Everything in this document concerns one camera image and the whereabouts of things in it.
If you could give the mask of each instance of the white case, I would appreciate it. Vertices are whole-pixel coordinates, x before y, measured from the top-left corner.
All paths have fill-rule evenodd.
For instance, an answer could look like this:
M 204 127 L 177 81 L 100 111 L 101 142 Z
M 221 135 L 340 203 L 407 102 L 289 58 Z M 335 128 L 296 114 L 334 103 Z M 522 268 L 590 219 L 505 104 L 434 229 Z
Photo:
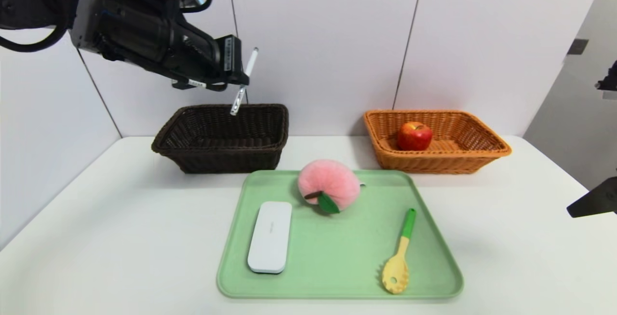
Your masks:
M 262 203 L 249 248 L 248 263 L 251 271 L 278 274 L 285 269 L 290 226 L 290 203 Z

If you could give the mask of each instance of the green felt leaf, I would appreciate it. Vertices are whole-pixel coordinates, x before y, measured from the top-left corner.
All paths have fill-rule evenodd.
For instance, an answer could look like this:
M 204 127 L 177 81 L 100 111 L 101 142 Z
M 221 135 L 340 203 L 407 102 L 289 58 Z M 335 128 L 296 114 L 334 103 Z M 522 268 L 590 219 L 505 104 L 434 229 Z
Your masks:
M 317 202 L 319 203 L 319 207 L 329 214 L 338 214 L 339 212 L 341 212 L 335 201 L 333 201 L 330 196 L 324 194 L 323 192 L 317 198 Z

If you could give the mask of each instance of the white wall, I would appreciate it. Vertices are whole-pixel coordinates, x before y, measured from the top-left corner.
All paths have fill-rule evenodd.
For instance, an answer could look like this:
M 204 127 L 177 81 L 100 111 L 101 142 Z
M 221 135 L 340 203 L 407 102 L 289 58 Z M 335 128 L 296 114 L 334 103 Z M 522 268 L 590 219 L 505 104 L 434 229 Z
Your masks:
M 454 108 L 522 135 L 592 0 L 419 0 L 395 108 Z M 416 0 L 234 0 L 244 58 L 260 48 L 251 103 L 282 103 L 291 135 L 364 133 L 390 108 Z M 189 21 L 234 33 L 231 0 Z M 84 54 L 123 135 L 154 135 L 176 109 L 236 93 L 178 91 L 169 80 Z
M 187 21 L 214 38 L 235 34 L 231 0 L 213 0 L 208 10 L 186 14 Z M 121 134 L 155 135 L 181 107 L 198 104 L 231 104 L 238 91 L 224 92 L 172 88 L 168 78 L 98 54 L 82 52 Z
M 416 0 L 234 0 L 251 103 L 289 108 L 291 135 L 366 133 L 392 109 Z
M 0 32 L 18 43 L 49 30 Z M 68 35 L 37 53 L 0 48 L 0 249 L 119 135 Z
M 587 188 L 617 175 L 617 101 L 593 85 L 617 61 L 617 0 L 595 0 L 579 31 L 582 55 L 568 56 L 525 139 Z
M 522 135 L 593 0 L 419 0 L 396 109 L 462 109 Z

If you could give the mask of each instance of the red apple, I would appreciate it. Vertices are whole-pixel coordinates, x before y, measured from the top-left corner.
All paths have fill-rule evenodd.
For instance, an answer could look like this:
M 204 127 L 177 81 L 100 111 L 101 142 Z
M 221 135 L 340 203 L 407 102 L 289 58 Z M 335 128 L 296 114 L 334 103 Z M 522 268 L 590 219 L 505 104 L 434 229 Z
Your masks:
M 399 130 L 398 143 L 401 150 L 426 150 L 431 139 L 432 131 L 422 122 L 406 122 Z

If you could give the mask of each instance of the spatula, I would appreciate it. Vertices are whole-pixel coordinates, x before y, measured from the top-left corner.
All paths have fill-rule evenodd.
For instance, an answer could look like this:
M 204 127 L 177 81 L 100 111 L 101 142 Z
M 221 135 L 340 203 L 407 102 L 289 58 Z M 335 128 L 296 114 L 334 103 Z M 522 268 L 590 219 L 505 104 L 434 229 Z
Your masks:
M 399 251 L 386 262 L 381 273 L 381 282 L 388 292 L 397 294 L 403 292 L 407 288 L 409 282 L 409 268 L 405 262 L 405 252 L 407 245 L 412 237 L 414 222 L 416 221 L 416 210 L 410 209 L 405 217 L 401 240 L 399 240 Z

